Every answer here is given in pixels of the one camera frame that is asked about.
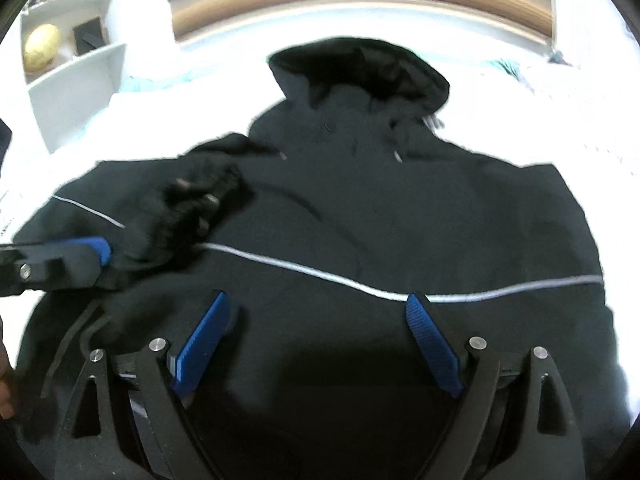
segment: white shelf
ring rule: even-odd
[[[96,16],[104,16],[111,0],[46,0],[22,12],[22,34],[29,34],[43,23],[53,23],[57,27],[71,28]]]
[[[66,63],[49,70],[47,73],[29,83],[27,85],[27,90],[31,92],[39,86],[46,86],[52,84],[52,81],[70,77],[74,72],[82,71],[90,64],[102,62],[109,57],[116,56],[120,50],[124,51],[125,47],[126,45],[124,43],[109,44],[96,48],[82,56],[76,56]]]
[[[49,153],[73,142],[120,88],[126,44],[110,44],[56,67],[28,85]]]

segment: black hooded jacket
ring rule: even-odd
[[[37,306],[17,366],[23,449],[50,478],[82,365],[76,343],[53,394],[39,393],[60,338],[91,299],[110,316],[92,348],[124,352],[170,335],[185,309],[220,288],[236,313],[188,412],[229,480],[411,479],[456,407],[404,320],[403,298],[423,291],[447,301],[465,338],[549,350],[593,474],[628,429],[626,391],[596,245],[558,171],[437,138],[423,119],[446,102],[449,84],[397,46],[338,38],[279,52],[270,67],[286,98],[248,137],[171,160],[103,162],[17,235],[104,236],[114,269],[102,285],[120,289],[57,292]],[[239,170],[242,192],[204,238],[181,238],[173,260],[147,269],[153,258],[131,250],[131,233],[146,229],[153,246],[158,226],[141,215],[161,215],[177,179],[225,168]]]

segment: screw head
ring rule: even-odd
[[[102,359],[104,357],[104,350],[98,348],[97,350],[93,350],[90,354],[89,354],[89,360],[97,363],[100,359]]]
[[[149,349],[152,352],[159,352],[166,346],[166,341],[161,337],[157,337],[153,339],[151,343],[149,343]]]
[[[469,346],[474,350],[484,350],[486,348],[486,341],[480,336],[475,335],[469,340]]]
[[[549,357],[549,352],[546,351],[546,348],[542,346],[536,346],[533,349],[533,355],[535,355],[538,359],[546,359]]]
[[[20,278],[23,281],[27,281],[31,277],[31,266],[29,264],[24,264],[20,267]]]

